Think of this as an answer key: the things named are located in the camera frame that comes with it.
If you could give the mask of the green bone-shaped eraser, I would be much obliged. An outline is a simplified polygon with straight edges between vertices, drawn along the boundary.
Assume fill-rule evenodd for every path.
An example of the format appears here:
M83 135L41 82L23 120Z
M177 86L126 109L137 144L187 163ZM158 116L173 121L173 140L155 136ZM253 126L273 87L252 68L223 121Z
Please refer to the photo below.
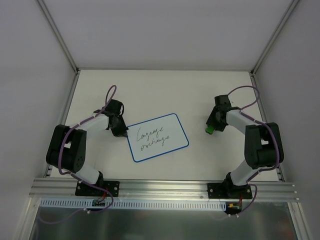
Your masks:
M211 125L208 125L206 127L206 129L205 129L205 132L210 134L210 135L212 135L214 131L215 131L215 128L213 126L211 126Z

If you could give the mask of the blue-framed whiteboard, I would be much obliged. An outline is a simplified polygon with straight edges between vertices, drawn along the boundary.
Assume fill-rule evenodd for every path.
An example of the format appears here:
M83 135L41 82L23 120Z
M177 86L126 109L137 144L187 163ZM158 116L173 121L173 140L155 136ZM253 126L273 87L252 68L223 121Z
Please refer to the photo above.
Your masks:
M190 144L176 113L128 126L127 142L135 163L184 149Z

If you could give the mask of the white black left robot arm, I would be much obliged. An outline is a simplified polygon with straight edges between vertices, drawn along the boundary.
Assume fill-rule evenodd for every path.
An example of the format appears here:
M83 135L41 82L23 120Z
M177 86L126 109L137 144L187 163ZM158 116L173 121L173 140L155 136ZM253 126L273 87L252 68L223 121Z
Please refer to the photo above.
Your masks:
M58 169L61 175L70 175L86 185L94 196L104 191L103 174L86 164L87 140L110 130L114 137L127 137L128 127L122 113L94 112L73 127L59 124L54 128L46 153L46 163Z

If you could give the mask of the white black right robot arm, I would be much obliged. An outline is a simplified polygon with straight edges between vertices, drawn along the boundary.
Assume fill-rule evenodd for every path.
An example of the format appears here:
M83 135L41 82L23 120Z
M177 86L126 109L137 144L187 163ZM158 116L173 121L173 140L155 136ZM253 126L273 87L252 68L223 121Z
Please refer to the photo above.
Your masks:
M256 120L238 107L215 106L206 125L208 134L231 126L244 135L244 160L222 184L228 198L235 198L259 173L276 169L284 160L280 128L275 122Z

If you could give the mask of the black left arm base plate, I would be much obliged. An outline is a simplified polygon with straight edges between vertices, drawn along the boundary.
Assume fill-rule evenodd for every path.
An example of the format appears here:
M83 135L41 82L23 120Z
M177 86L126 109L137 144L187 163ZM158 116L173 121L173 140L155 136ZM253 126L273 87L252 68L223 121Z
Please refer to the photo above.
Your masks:
M107 190L113 197L119 196L120 182L113 180L104 180L100 186L89 186L83 182L78 182L75 188L75 195L80 197L102 197L106 194L107 197L110 196L109 193L103 191Z

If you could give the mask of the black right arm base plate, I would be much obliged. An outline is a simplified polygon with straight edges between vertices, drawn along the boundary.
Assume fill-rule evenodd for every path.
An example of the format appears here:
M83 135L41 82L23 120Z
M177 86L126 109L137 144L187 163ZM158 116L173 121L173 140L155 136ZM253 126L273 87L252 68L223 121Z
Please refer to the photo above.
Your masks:
M207 192L209 199L245 199L253 198L252 190L249 185L227 186L223 182L208 183Z

